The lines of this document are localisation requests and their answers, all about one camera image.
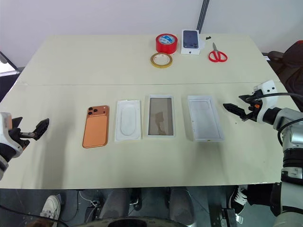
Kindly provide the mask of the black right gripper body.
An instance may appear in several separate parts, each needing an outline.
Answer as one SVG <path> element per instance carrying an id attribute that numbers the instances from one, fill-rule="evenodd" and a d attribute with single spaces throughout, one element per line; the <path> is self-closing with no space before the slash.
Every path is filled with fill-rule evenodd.
<path id="1" fill-rule="evenodd" d="M 262 108 L 262 100 L 250 100 L 248 109 L 251 111 L 247 114 L 247 118 L 252 121 L 257 121 L 258 114 Z"/>

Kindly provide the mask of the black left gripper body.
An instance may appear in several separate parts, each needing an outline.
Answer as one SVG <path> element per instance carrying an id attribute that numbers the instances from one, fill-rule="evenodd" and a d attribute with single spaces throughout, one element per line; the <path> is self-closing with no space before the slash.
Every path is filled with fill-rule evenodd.
<path id="1" fill-rule="evenodd" d="M 36 135 L 33 132 L 21 132 L 21 129 L 11 129 L 9 130 L 9 136 L 22 149 L 25 149 L 30 143 L 29 139 L 34 139 Z"/>

